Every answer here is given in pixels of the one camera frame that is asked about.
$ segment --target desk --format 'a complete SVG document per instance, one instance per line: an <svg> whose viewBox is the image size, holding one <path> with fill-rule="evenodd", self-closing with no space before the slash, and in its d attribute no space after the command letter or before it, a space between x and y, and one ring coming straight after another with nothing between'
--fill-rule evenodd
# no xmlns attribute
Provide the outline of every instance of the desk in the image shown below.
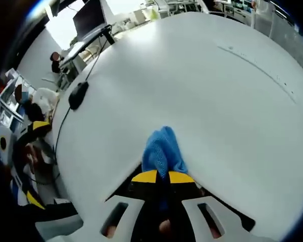
<svg viewBox="0 0 303 242"><path fill-rule="evenodd" d="M69 94L92 64L60 100L54 142ZM148 137L164 125L173 128L189 174L253 218L253 234L280 240L300 217L303 69L271 39L218 16L174 15L106 49L88 81L57 148L84 224L98 216L97 203L139 165Z"/></svg>

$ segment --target computer mouse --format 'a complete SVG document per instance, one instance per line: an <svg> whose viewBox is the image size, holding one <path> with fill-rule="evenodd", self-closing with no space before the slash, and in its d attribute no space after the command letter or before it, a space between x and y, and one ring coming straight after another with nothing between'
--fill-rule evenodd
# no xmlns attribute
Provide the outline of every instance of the computer mouse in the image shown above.
<svg viewBox="0 0 303 242"><path fill-rule="evenodd" d="M88 87L88 82L81 82L77 84L77 86L74 88L74 90L69 96L69 104L72 110L77 110L78 107L81 105Z"/></svg>

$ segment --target blue towel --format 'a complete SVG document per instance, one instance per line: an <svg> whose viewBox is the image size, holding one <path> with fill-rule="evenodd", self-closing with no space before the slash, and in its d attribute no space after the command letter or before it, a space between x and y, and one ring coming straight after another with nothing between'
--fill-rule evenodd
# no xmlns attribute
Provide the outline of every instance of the blue towel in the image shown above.
<svg viewBox="0 0 303 242"><path fill-rule="evenodd" d="M160 131L154 131L148 138L141 168L142 171L156 169L162 179L170 170L187 173L175 134L170 127L162 127Z"/></svg>

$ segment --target mouse cable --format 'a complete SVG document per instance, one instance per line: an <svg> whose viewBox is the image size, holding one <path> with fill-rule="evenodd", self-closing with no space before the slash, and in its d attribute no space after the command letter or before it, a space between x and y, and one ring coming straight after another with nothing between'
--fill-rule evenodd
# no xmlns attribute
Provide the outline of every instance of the mouse cable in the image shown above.
<svg viewBox="0 0 303 242"><path fill-rule="evenodd" d="M48 182L48 183L41 183L41 182L39 182L39 181L37 181L37 180L34 180L33 178L31 178L30 175L27 174L27 176L28 176L28 178L29 178L30 180L32 180L33 182L36 182L36 183L39 184L39 185L43 185L43 186L53 184L53 183L57 180L57 178L60 177L60 175L61 175L61 174L58 173L58 174L56 175L56 177L53 178L52 181L50 181L50 182Z"/></svg>
<svg viewBox="0 0 303 242"><path fill-rule="evenodd" d="M97 56L97 58L95 59L95 61L94 61L94 63L93 63L93 66L91 67L89 73L87 74L87 76L86 76L86 78L85 78L85 81L87 81L88 77L90 76L90 74L91 74L91 72L92 72L92 70L93 70L93 67L95 66L97 60L99 59L99 57L100 57L100 55L101 55L101 52L102 52L103 48L105 47L106 43L107 43L107 40L105 41L105 43L103 44L103 46L102 46L101 49L99 50L98 56ZM71 107L68 108L68 110L67 110L67 112L66 112L66 114L65 114L65 116L64 116L64 118L63 118L63 120L62 120L60 129L59 129L59 132L58 132L58 134L57 134L57 139L56 139L55 148L54 148L55 162L57 162L56 153L57 153L57 144L58 144L58 141L59 141L60 132L61 132L63 123L64 123L64 121L65 121L67 115L69 114L70 110L71 110Z"/></svg>
<svg viewBox="0 0 303 242"><path fill-rule="evenodd" d="M102 46L101 49L99 50L98 56L97 56L97 58L95 59L95 61L94 61L93 65L92 65L92 67L91 67L89 73L87 74L87 76L86 76L86 78L85 78L85 81L87 81L87 79L89 78L89 76L90 76L90 74L91 74L91 72L92 72L92 70L93 70L93 67L95 66L95 63L97 62L97 60L99 59L99 57L100 57L100 55L101 55L101 52L102 52L103 48L105 47L106 43L107 43L107 40L105 41L105 43L103 44L103 46Z"/></svg>

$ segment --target blue fabric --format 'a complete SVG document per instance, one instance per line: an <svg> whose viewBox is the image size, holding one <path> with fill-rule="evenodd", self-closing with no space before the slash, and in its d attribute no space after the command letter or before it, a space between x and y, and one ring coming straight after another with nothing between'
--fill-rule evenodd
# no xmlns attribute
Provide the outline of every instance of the blue fabric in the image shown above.
<svg viewBox="0 0 303 242"><path fill-rule="evenodd" d="M162 179L170 170L187 173L174 131L170 127L162 127L148 138L141 168L143 172L156 169Z"/></svg>

